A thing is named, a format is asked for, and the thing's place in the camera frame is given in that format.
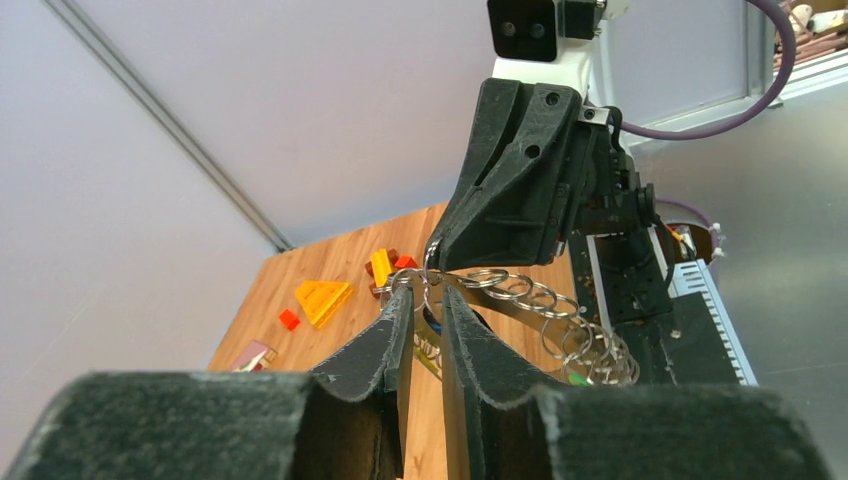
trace black camera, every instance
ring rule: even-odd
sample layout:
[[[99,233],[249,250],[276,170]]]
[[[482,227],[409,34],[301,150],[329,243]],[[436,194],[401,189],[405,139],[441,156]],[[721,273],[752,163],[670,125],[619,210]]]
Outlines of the black camera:
[[[557,38],[591,40],[606,0],[488,0],[499,57],[534,62],[557,58]]]

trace grey wall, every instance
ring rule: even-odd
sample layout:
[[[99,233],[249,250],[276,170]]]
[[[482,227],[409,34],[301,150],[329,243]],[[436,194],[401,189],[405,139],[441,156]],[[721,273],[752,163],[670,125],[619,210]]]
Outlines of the grey wall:
[[[495,58],[484,0],[79,2],[298,244],[446,200]],[[611,31],[627,118],[741,95],[743,11],[634,0]]]
[[[91,369],[203,369],[271,249],[41,2],[0,2],[0,472]]]

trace wooden table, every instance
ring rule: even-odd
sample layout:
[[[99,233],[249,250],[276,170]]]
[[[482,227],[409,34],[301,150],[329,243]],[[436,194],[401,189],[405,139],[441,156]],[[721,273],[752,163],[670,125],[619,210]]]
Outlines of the wooden table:
[[[368,291],[373,280],[363,268],[371,253],[379,248],[395,248],[401,255],[412,255],[420,264],[425,243],[444,207],[419,210],[269,258],[209,362],[209,369],[230,370],[251,340],[277,350],[271,364],[273,370],[303,371],[324,360],[371,324],[379,313],[379,302]],[[557,292],[574,294],[567,255],[546,267],[513,270]],[[295,299],[295,289],[306,280],[349,282],[354,287],[353,294],[322,330],[308,323]],[[301,325],[293,332],[278,320],[286,308],[301,318]],[[545,370],[558,367],[557,361],[542,350],[538,332],[509,317],[486,310],[481,313],[493,330],[525,358]],[[412,368],[406,441],[406,479],[447,478],[441,383],[417,361]]]

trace small red cube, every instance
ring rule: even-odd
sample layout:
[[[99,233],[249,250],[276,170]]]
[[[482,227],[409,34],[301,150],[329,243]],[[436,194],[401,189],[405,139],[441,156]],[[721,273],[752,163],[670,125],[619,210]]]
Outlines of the small red cube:
[[[418,268],[418,264],[415,263],[415,260],[409,255],[404,255],[397,259],[395,262],[395,267],[397,268]]]
[[[300,325],[300,319],[297,318],[297,315],[292,313],[292,311],[288,308],[283,310],[283,313],[280,314],[280,322],[282,322],[289,331],[294,330],[298,325]]]

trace yellow block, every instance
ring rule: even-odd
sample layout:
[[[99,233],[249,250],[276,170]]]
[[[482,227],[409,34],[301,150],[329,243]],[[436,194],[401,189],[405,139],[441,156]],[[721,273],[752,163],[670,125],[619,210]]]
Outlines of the yellow block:
[[[374,272],[374,283],[378,287],[386,286],[392,273],[392,262],[389,261],[389,252],[385,248],[371,254],[371,271]]]
[[[303,282],[295,291],[306,318],[315,328],[322,328],[342,303],[353,293],[345,282]]]

